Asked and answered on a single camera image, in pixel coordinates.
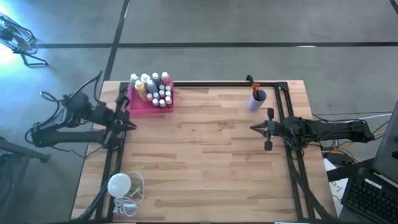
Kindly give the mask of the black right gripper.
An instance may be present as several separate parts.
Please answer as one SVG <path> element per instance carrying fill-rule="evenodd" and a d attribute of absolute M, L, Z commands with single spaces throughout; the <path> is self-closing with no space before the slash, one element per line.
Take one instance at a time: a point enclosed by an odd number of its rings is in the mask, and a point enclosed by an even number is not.
<path fill-rule="evenodd" d="M 255 132 L 258 132 L 263 137 L 266 137 L 267 140 L 264 143 L 264 149 L 266 151 L 271 151 L 273 148 L 273 142 L 271 141 L 272 136 L 280 137 L 283 141 L 284 138 L 284 127 L 281 123 L 274 121 L 274 109 L 268 108 L 267 109 L 267 116 L 269 118 L 268 121 L 264 121 L 261 124 L 255 124 L 250 126 L 250 129 L 253 129 Z"/>

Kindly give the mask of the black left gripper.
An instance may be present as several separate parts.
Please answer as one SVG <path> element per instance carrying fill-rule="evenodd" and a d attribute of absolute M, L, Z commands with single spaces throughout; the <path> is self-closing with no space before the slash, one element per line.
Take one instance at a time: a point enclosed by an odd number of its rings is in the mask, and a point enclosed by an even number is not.
<path fill-rule="evenodd" d="M 111 110 L 106 103 L 99 102 L 93 110 L 93 122 L 105 127 L 104 136 L 101 140 L 103 146 L 118 146 L 119 135 L 122 132 L 133 131 L 137 126 L 130 122 L 129 112 L 126 107 L 129 105 L 130 99 L 120 93 L 116 98 L 115 110 Z"/>

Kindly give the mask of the large yellow paint bottle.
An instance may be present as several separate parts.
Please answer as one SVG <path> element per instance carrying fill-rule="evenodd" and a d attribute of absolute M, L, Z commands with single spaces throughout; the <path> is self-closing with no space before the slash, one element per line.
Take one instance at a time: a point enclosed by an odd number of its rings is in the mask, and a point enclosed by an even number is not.
<path fill-rule="evenodd" d="M 140 80 L 136 80 L 134 89 L 142 101 L 147 101 L 147 91 L 145 84 L 143 84 Z"/>

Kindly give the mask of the pink plastic bin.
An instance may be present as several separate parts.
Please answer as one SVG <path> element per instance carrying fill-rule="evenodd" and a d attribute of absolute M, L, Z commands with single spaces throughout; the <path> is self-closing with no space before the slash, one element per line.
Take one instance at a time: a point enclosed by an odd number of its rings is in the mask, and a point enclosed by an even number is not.
<path fill-rule="evenodd" d="M 172 88 L 172 96 L 171 99 L 173 101 L 173 107 L 168 108 L 155 108 L 152 105 L 151 101 L 142 101 L 139 95 L 136 93 L 134 89 L 134 85 L 131 83 L 128 87 L 128 98 L 130 99 L 130 103 L 127 106 L 128 112 L 131 114 L 164 114 L 164 113 L 171 113 L 174 110 L 174 89 Z"/>

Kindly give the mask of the lavender cup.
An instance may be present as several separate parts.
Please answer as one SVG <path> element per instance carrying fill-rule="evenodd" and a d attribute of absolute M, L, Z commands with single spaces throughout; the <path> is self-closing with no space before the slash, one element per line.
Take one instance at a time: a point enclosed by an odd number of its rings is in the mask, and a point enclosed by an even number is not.
<path fill-rule="evenodd" d="M 258 90 L 257 96 L 254 97 L 252 95 L 249 100 L 249 105 L 248 105 L 249 110 L 253 112 L 258 111 L 266 99 L 267 99 L 267 93 L 264 90 Z"/>

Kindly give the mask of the white bulb table lamp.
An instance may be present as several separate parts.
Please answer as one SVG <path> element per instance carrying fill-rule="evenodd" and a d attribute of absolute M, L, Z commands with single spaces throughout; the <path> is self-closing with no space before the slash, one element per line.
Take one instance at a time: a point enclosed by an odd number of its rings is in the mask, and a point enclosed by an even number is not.
<path fill-rule="evenodd" d="M 136 172 L 117 173 L 111 176 L 107 184 L 108 193 L 114 197 L 143 198 L 144 178 Z"/>

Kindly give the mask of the black power box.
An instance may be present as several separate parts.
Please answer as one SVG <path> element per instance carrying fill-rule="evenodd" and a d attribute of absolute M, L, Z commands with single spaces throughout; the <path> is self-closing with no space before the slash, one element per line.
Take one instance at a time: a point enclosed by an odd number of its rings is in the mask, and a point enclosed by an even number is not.
<path fill-rule="evenodd" d="M 348 166 L 354 163 L 354 159 L 352 157 L 341 152 L 328 152 L 325 154 L 325 158 L 332 164 L 337 164 L 339 166 Z"/>

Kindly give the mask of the white paper sheet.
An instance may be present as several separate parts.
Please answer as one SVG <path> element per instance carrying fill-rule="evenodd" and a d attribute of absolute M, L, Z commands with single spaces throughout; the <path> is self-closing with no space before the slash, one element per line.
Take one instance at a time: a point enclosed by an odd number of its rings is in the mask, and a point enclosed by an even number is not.
<path fill-rule="evenodd" d="M 332 164 L 328 159 L 323 160 L 326 171 L 335 170 L 336 166 Z M 343 194 L 348 182 L 348 178 L 341 180 L 329 181 L 331 194 L 333 197 L 333 203 L 335 205 L 337 215 L 340 215 L 343 205 L 341 204 L 341 199 L 343 198 Z"/>

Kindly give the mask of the black desk bar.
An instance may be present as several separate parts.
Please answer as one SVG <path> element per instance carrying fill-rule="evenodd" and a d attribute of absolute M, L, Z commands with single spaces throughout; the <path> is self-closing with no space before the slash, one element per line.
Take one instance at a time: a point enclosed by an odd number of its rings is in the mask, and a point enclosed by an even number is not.
<path fill-rule="evenodd" d="M 333 182 L 333 181 L 349 178 L 352 175 L 354 175 L 360 168 L 372 169 L 373 161 L 374 161 L 374 158 L 367 159 L 365 161 L 351 164 L 348 166 L 343 166 L 343 167 L 339 167 L 339 168 L 336 168 L 333 170 L 329 170 L 326 172 L 328 180 L 330 182 Z"/>

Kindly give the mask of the black side stand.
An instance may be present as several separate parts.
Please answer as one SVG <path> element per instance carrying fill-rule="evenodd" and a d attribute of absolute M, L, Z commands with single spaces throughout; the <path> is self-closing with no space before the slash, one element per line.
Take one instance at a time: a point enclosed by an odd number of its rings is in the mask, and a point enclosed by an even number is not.
<path fill-rule="evenodd" d="M 50 155 L 37 152 L 0 137 L 0 224 L 14 205 L 15 195 L 31 159 L 47 162 Z"/>

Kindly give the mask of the black keyboard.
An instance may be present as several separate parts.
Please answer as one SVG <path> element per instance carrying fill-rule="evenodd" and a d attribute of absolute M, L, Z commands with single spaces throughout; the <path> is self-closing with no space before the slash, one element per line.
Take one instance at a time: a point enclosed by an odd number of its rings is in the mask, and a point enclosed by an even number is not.
<path fill-rule="evenodd" d="M 398 187 L 364 168 L 348 179 L 341 203 L 374 224 L 398 224 Z"/>

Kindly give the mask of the black floor fan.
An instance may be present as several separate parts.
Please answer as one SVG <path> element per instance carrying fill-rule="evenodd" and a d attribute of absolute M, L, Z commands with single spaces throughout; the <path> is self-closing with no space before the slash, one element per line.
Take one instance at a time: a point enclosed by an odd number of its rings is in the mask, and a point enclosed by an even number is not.
<path fill-rule="evenodd" d="M 38 51 L 37 38 L 31 30 L 0 12 L 0 43 L 21 56 L 27 67 L 48 66 L 48 62 L 35 57 Z"/>

